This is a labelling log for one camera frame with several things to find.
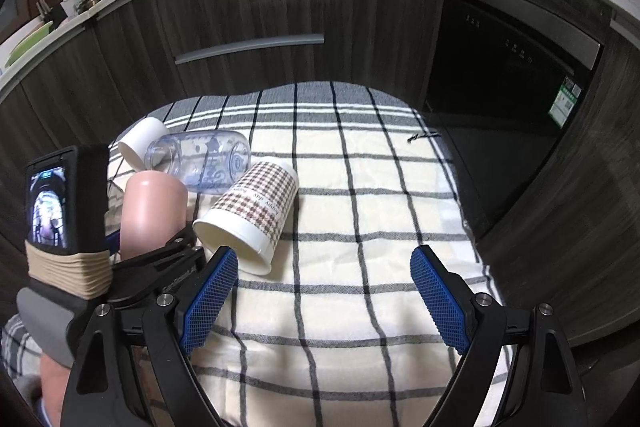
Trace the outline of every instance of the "pink cup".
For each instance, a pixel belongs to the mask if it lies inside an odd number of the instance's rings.
[[[137,172],[124,191],[120,258],[164,247],[187,222],[189,193],[181,181],[158,171]]]

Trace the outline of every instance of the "white checkered cloth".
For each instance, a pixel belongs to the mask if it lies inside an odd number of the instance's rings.
[[[474,292],[498,295],[436,143],[407,142],[428,131],[418,113],[382,92],[314,82],[183,100],[152,116],[172,132],[238,130],[255,156],[284,158],[300,176],[271,273],[240,272],[207,344],[193,353],[220,416],[242,427],[423,425],[458,356],[415,289],[412,251],[430,245]],[[124,187],[130,175],[114,151],[110,177]],[[211,201],[192,194],[194,215]],[[30,351],[16,357],[12,345],[29,340],[8,333],[2,352],[15,376]],[[477,426],[492,423],[510,358],[505,349]],[[143,372],[149,365],[143,360]],[[161,395],[149,392],[165,425]]]

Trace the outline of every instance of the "small display screen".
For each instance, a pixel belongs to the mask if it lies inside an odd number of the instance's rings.
[[[31,242],[68,248],[65,168],[53,167],[32,176],[29,198]]]

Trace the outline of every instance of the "black appliance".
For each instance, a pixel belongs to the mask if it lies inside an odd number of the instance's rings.
[[[599,52],[583,31],[526,0],[444,0],[425,110],[476,239],[571,125]]]

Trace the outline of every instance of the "plastic bottle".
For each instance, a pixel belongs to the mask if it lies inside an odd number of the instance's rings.
[[[146,149],[145,168],[178,178],[191,192],[223,194],[248,170],[246,138],[227,130],[167,134]]]

